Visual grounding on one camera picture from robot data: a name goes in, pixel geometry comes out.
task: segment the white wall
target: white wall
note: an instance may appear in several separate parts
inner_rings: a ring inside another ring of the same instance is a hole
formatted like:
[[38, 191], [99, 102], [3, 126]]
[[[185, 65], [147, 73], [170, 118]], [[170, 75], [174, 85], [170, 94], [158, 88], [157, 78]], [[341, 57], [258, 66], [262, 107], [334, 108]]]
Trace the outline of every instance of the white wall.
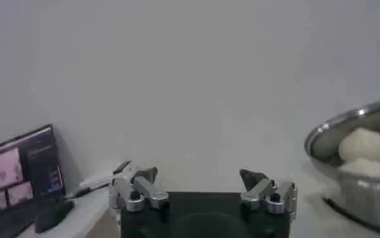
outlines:
[[129, 157], [241, 191], [247, 167], [306, 188], [317, 237], [304, 137], [376, 100], [380, 0], [0, 0], [0, 141], [52, 122], [71, 186]]

